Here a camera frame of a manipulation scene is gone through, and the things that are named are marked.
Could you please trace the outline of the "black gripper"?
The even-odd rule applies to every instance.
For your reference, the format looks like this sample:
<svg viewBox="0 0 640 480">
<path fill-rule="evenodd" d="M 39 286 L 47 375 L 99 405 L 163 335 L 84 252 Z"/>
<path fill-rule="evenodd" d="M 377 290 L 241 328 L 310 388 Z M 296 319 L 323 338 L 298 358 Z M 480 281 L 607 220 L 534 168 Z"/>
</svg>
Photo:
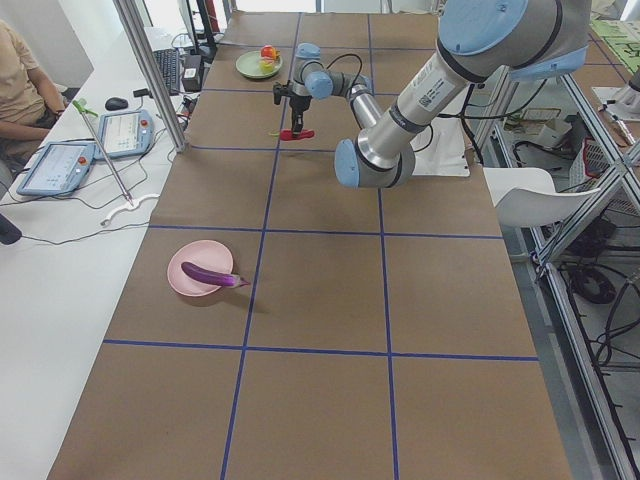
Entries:
<svg viewBox="0 0 640 480">
<path fill-rule="evenodd" d="M 291 135 L 298 138 L 304 128 L 304 111 L 310 108 L 312 97 L 310 95 L 298 95 L 292 93 L 289 105 L 291 111 Z"/>
</svg>

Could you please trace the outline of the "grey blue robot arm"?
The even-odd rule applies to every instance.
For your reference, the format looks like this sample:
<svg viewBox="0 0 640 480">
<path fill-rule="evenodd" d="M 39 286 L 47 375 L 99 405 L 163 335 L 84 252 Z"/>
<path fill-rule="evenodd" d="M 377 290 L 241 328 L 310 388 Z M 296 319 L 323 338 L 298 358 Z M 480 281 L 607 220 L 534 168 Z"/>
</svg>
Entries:
<svg viewBox="0 0 640 480">
<path fill-rule="evenodd" d="M 338 181 L 351 188 L 390 188 L 415 168 L 412 140 L 468 85 L 507 67 L 516 81 L 571 73 L 585 62 L 589 1 L 449 1 L 439 19 L 436 50 L 387 110 L 360 74 L 334 72 L 313 44 L 297 48 L 292 78 L 273 90 L 289 97 L 292 134 L 303 129 L 312 100 L 345 98 L 361 130 L 339 142 Z"/>
</svg>

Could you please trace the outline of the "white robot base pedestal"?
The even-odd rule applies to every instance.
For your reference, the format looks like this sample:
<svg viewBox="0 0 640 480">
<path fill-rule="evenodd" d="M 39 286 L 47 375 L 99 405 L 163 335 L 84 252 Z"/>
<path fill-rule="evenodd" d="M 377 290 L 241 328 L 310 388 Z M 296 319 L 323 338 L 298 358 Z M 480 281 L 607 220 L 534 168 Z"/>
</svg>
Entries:
<svg viewBox="0 0 640 480">
<path fill-rule="evenodd" d="M 415 154 L 414 176 L 468 177 L 466 144 L 462 124 L 457 118 L 436 118 L 412 141 Z"/>
</svg>

